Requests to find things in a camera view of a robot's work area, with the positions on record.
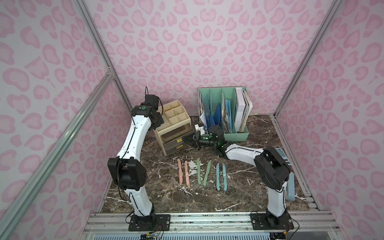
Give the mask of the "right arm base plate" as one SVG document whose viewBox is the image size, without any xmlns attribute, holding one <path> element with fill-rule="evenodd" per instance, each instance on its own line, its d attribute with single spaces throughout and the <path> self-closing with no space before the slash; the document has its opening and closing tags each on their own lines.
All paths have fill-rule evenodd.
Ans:
<svg viewBox="0 0 384 240">
<path fill-rule="evenodd" d="M 252 213 L 250 214 L 250 218 L 253 230 L 279 230 L 288 232 L 295 228 L 288 212 L 284 212 L 280 217 L 276 217 L 269 212 L 265 214 Z"/>
</svg>

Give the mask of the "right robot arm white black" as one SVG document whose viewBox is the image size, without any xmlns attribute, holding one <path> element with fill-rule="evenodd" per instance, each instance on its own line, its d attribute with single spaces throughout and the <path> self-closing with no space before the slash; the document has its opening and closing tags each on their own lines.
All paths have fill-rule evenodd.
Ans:
<svg viewBox="0 0 384 240">
<path fill-rule="evenodd" d="M 268 188 L 268 205 L 265 221 L 269 228 L 291 223 L 286 207 L 286 188 L 291 169 L 275 148 L 267 146 L 263 149 L 242 147 L 227 142 L 221 127 L 210 127 L 207 135 L 200 131 L 182 137 L 183 142 L 200 149 L 202 146 L 213 147 L 218 157 L 227 160 L 241 161 L 256 166 L 262 182 Z"/>
</svg>

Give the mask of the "drawer with gold handle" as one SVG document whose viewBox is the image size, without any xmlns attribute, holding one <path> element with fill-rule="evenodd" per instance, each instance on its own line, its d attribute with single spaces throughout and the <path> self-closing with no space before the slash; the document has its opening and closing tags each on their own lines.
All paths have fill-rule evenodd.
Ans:
<svg viewBox="0 0 384 240">
<path fill-rule="evenodd" d="M 186 124 L 161 135 L 161 138 L 164 143 L 169 143 L 173 140 L 181 139 L 183 136 L 189 135 L 194 132 L 195 130 L 193 129 L 191 124 Z"/>
</svg>

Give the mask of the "teal knife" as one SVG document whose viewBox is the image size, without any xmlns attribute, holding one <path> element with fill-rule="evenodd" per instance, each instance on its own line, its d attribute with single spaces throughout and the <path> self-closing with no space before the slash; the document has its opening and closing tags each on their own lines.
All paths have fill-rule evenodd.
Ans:
<svg viewBox="0 0 384 240">
<path fill-rule="evenodd" d="M 227 191 L 228 189 L 228 182 L 227 182 L 227 169 L 226 169 L 226 165 L 223 164 L 223 186 L 224 186 L 224 191 Z"/>
<path fill-rule="evenodd" d="M 220 164 L 217 163 L 216 165 L 216 188 L 217 188 L 217 191 L 220 191 L 221 187 L 220 187 Z"/>
</svg>

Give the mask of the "beige desktop drawer organizer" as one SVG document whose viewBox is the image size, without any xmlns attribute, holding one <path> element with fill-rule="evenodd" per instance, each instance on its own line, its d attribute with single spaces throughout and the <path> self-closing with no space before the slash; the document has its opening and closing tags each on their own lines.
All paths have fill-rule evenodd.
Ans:
<svg viewBox="0 0 384 240">
<path fill-rule="evenodd" d="M 179 100 L 160 106 L 158 113 L 164 123 L 154 130 L 164 155 L 170 155 L 184 146 L 182 137 L 193 133 L 191 118 Z"/>
</svg>

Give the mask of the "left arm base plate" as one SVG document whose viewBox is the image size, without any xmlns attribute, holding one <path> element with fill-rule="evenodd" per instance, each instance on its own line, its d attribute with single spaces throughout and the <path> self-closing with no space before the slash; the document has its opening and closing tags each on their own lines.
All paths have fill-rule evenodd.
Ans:
<svg viewBox="0 0 384 240">
<path fill-rule="evenodd" d="M 129 232 L 151 232 L 157 229 L 161 231 L 169 231 L 171 223 L 171 215 L 156 214 L 148 217 L 140 217 L 132 215 L 129 221 Z"/>
</svg>

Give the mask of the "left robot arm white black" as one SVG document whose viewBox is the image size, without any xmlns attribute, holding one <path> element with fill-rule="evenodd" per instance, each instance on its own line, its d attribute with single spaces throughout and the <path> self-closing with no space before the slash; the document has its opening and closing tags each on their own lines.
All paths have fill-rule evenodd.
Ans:
<svg viewBox="0 0 384 240">
<path fill-rule="evenodd" d="M 145 184 L 147 170 L 141 164 L 141 152 L 147 132 L 160 127 L 164 120 L 158 112 L 161 100 L 145 95 L 145 101 L 131 111 L 132 122 L 126 140 L 117 156 L 108 160 L 108 169 L 120 191 L 124 191 L 134 208 L 134 215 L 149 219 L 154 212 Z"/>
</svg>

